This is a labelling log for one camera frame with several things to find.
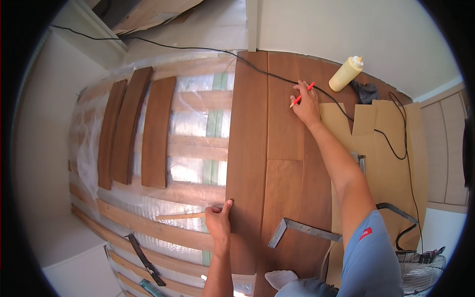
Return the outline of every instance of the hand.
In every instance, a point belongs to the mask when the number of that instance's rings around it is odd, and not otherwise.
[[[307,126],[310,127],[315,123],[321,123],[320,119],[320,105],[318,102],[318,96],[314,88],[307,91],[308,83],[298,81],[298,85],[294,86],[294,89],[300,91],[302,95],[302,101],[300,105],[295,104],[293,108],[297,117]],[[295,100],[294,96],[290,96],[290,102]]]
[[[231,238],[231,226],[229,224],[229,210],[233,205],[232,200],[226,201],[223,209],[207,207],[205,209],[206,227],[214,239],[216,248],[228,248]]]

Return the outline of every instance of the power cord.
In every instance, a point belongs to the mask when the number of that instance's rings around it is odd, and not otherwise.
[[[161,44],[161,43],[158,43],[158,42],[154,42],[154,41],[151,41],[151,40],[147,40],[147,39],[144,39],[144,38],[141,38],[141,37],[122,37],[122,38],[94,38],[94,37],[91,37],[89,35],[86,35],[84,33],[81,33],[81,32],[77,32],[77,31],[74,31],[73,29],[71,28],[67,28],[67,27],[62,27],[62,26],[56,26],[56,25],[50,25],[54,28],[59,28],[59,29],[64,29],[64,30],[69,30],[75,34],[78,34],[78,35],[81,35],[81,36],[84,36],[86,38],[89,38],[89,39],[92,39],[92,40],[128,40],[128,39],[138,39],[138,40],[142,40],[142,41],[145,41],[145,42],[149,42],[149,43],[152,43],[152,44],[155,44],[155,45],[158,45],[158,46],[161,46],[161,47],[164,47],[164,48],[175,48],[175,49],[203,49],[203,50],[212,50],[212,51],[217,51],[217,52],[221,52],[221,53],[227,53],[227,54],[230,54],[232,56],[235,56],[237,59],[243,61],[246,65],[248,65],[249,67],[251,67],[252,69],[254,69],[255,71],[259,72],[259,73],[262,73],[262,74],[265,74],[265,75],[268,75],[268,76],[272,76],[272,77],[275,77],[275,78],[278,78],[278,79],[281,79],[283,81],[286,81],[288,83],[292,83],[294,85],[297,85],[298,83],[293,81],[293,80],[290,80],[290,79],[287,79],[287,78],[284,78],[284,77],[280,77],[278,75],[275,75],[275,74],[272,74],[272,73],[269,73],[267,71],[263,71],[259,68],[257,68],[256,66],[254,66],[253,64],[251,64],[249,61],[247,61],[246,59],[236,55],[235,53],[232,53],[232,52],[229,52],[227,50],[221,50],[221,49],[215,49],[215,48],[199,48],[199,47],[175,47],[175,46],[170,46],[170,45],[165,45],[165,44]],[[325,92],[324,90],[322,90],[321,88],[319,88],[318,86],[314,86],[314,88],[316,88],[317,90],[319,90],[320,92],[324,93],[327,97],[329,97],[333,102],[336,103],[336,106],[338,106],[338,108],[340,109],[340,111],[345,115],[345,117],[347,119],[349,119],[350,121],[354,122],[354,119],[352,119],[349,115],[346,114],[346,112],[342,109],[342,107],[338,104],[338,102],[335,100],[335,98],[333,98],[330,94],[328,94],[327,92]],[[396,101],[394,101],[394,99],[392,98],[392,96],[394,96],[397,100],[397,102],[399,102],[399,104],[402,105],[402,103],[399,101],[399,99],[397,98],[397,96],[392,93],[391,91],[388,92],[389,94],[389,97],[391,99],[391,101],[394,103],[394,105],[396,105],[396,107],[398,108],[399,112],[401,113],[401,116],[404,120],[404,147],[405,147],[405,153],[404,153],[404,156],[403,157],[399,157],[398,154],[396,154],[396,152],[394,151],[394,148],[392,147],[391,143],[389,142],[389,139],[388,137],[386,136],[386,134],[384,134],[384,132],[380,131],[380,130],[377,130],[377,129],[374,129],[374,131],[378,132],[378,133],[381,133],[384,135],[384,138],[386,138],[386,141],[388,142],[388,145],[389,147],[391,148],[391,151],[392,153],[396,156],[396,158],[398,158],[399,160],[404,160],[406,157],[408,158],[408,165],[409,165],[409,180],[410,180],[410,184],[411,184],[411,194],[412,194],[412,200],[414,201],[414,205],[416,206],[416,212],[417,212],[417,220],[419,222],[419,210],[418,210],[418,207],[417,207],[417,203],[416,203],[416,199],[414,198],[414,190],[412,188],[412,176],[411,176],[411,167],[410,167],[410,162],[409,162],[409,156],[408,156],[408,138],[407,138],[407,122],[406,122],[406,110],[403,108],[404,110],[404,114],[402,114],[401,110],[399,109],[399,106],[398,104],[396,103]],[[422,247],[422,252],[424,252],[424,241],[422,239],[422,229],[420,227],[420,224],[418,224],[419,226],[419,232],[420,232],[420,240],[421,240],[421,247]],[[399,235],[399,237],[407,232],[409,232],[413,227],[409,227],[407,228],[406,230],[402,231]]]

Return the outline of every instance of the metal ruler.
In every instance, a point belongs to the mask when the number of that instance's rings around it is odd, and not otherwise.
[[[280,221],[280,224],[277,227],[277,230],[275,230],[275,233],[272,236],[272,238],[271,238],[271,240],[268,244],[268,247],[275,249],[276,246],[277,246],[277,243],[279,243],[280,239],[282,238],[282,235],[284,234],[285,230],[287,230],[287,228],[292,228],[292,229],[295,229],[297,231],[307,233],[307,234],[310,234],[310,235],[313,235],[313,236],[318,236],[318,237],[321,237],[321,238],[327,239],[327,240],[332,240],[332,241],[341,241],[342,240],[341,235],[338,235],[338,234],[335,234],[335,233],[330,233],[330,232],[320,230],[320,229],[317,229],[317,228],[314,228],[314,227],[303,225],[303,224],[301,224],[299,222],[296,222],[294,220],[289,220],[289,219],[283,218],[282,221]]]

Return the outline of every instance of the red pencil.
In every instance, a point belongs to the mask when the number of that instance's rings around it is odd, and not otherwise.
[[[307,91],[310,91],[310,90],[314,87],[314,85],[315,85],[315,83],[311,83],[311,84],[308,86]],[[302,95],[299,95],[299,96],[297,97],[297,99],[295,99],[295,100],[292,102],[292,104],[290,105],[289,108],[292,108],[295,104],[300,103],[300,102],[299,102],[300,99],[302,99]]]

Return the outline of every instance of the glue bottle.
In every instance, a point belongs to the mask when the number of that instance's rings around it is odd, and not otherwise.
[[[328,82],[330,88],[335,92],[340,92],[349,82],[363,71],[362,59],[363,56],[349,57]]]

